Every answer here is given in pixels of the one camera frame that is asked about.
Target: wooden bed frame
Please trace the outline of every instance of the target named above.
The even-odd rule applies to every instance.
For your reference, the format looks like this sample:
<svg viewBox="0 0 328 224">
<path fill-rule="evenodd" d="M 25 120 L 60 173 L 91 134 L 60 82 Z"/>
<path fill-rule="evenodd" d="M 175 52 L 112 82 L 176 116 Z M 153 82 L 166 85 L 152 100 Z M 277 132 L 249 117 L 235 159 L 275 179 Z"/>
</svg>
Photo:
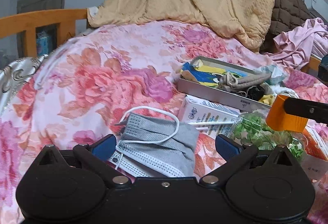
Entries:
<svg viewBox="0 0 328 224">
<path fill-rule="evenodd" d="M 35 35 L 37 27 L 56 24 L 58 47 L 75 36 L 75 21 L 86 18 L 86 9 L 41 10 L 7 16 L 0 18 L 0 38 L 23 32 L 24 55 L 37 57 Z M 320 62 L 320 59 L 311 56 L 310 62 L 302 68 L 302 71 L 306 73 L 309 69 L 318 71 Z"/>
</svg>

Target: ear loop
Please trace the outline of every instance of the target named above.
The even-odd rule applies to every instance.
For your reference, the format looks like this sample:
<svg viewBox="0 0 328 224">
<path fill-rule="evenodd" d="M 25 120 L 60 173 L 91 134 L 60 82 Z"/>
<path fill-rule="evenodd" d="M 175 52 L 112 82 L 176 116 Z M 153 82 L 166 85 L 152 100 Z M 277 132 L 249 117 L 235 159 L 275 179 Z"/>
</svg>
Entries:
<svg viewBox="0 0 328 224">
<path fill-rule="evenodd" d="M 172 138 L 174 135 L 177 134 L 177 132 L 179 130 L 179 126 L 180 126 L 180 121 L 178 120 L 178 118 L 175 115 L 173 115 L 172 113 L 170 113 L 170 112 L 167 112 L 167 111 L 164 111 L 164 110 L 161 110 L 161 109 L 157 109 L 157 108 L 153 108 L 153 107 L 150 107 L 150 106 L 137 106 L 137 107 L 133 107 L 133 108 L 129 109 L 128 111 L 126 111 L 124 113 L 124 115 L 122 116 L 122 118 L 119 121 L 119 123 L 121 123 L 125 119 L 125 117 L 126 117 L 126 115 L 128 113 L 130 113 L 130 112 L 132 112 L 134 110 L 137 110 L 137 109 L 149 109 L 149 110 L 152 110 L 152 111 L 155 111 L 155 112 L 158 112 L 158 113 L 162 113 L 164 115 L 167 115 L 167 116 L 173 118 L 174 121 L 177 124 L 176 127 L 175 127 L 175 131 L 170 136 L 168 136 L 168 137 L 166 137 L 166 138 L 164 138 L 164 139 L 162 139 L 160 141 L 130 141 L 130 140 L 122 140 L 122 141 L 119 141 L 118 142 L 119 144 L 120 143 L 126 143 L 126 144 L 130 144 L 130 143 L 136 143 L 136 144 L 160 144 L 162 142 L 167 141 L 168 139 Z M 119 159 L 119 161 L 118 161 L 118 163 L 117 163 L 117 165 L 115 167 L 116 170 L 120 166 L 121 161 L 122 161 L 122 158 L 123 158 L 123 154 L 121 153 L 120 159 Z"/>
</svg>

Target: bed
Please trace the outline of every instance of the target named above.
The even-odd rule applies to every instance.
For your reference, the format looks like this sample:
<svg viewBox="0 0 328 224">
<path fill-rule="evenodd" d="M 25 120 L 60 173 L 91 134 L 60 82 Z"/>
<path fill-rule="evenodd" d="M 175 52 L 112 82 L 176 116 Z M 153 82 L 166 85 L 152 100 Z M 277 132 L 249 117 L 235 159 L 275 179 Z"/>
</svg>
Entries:
<svg viewBox="0 0 328 224">
<path fill-rule="evenodd" d="M 71 149 L 93 143 L 109 133 L 129 108 L 148 105 L 177 114 L 184 98 L 174 86 L 184 62 L 202 55 L 256 68 L 273 64 L 268 56 L 222 39 L 199 24 L 152 21 L 143 25 L 104 25 L 87 36 L 75 35 L 75 21 L 86 9 L 36 11 L 0 19 L 0 38 L 25 32 L 24 53 L 36 57 L 35 28 L 57 24 L 58 46 L 40 69 L 12 97 L 0 118 L 0 223 L 23 219 L 15 189 L 41 148 L 54 143 Z M 312 57 L 303 69 L 318 70 Z M 284 68 L 287 87 L 300 98 L 328 103 L 328 87 L 316 78 Z M 142 111 L 150 116 L 158 113 Z M 328 128 L 311 123 L 328 144 Z M 200 135 L 195 151 L 195 176 L 201 177 L 225 161 L 214 140 Z M 317 196 L 309 219 L 327 221 L 327 174 L 314 183 Z"/>
</svg>

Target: air conditioner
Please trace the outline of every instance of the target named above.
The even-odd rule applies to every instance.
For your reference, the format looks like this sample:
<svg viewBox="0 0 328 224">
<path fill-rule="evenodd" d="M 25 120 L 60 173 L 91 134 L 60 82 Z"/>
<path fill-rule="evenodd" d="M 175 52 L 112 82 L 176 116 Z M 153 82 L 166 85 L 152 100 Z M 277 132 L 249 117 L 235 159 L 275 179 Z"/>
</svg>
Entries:
<svg viewBox="0 0 328 224">
<path fill-rule="evenodd" d="M 324 0 L 304 0 L 304 3 L 314 18 L 319 17 L 325 23 L 328 22 L 328 4 Z"/>
</svg>

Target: pink clothing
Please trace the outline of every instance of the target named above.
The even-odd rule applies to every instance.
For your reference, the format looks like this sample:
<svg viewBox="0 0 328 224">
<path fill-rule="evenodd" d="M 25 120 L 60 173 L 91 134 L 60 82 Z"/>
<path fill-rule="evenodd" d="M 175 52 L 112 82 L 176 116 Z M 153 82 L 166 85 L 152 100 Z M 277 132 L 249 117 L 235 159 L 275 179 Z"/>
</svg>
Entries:
<svg viewBox="0 0 328 224">
<path fill-rule="evenodd" d="M 310 60 L 311 52 L 323 57 L 328 51 L 328 28 L 321 18 L 308 19 L 302 27 L 282 32 L 274 39 L 276 54 L 265 53 L 273 61 L 300 70 Z"/>
</svg>

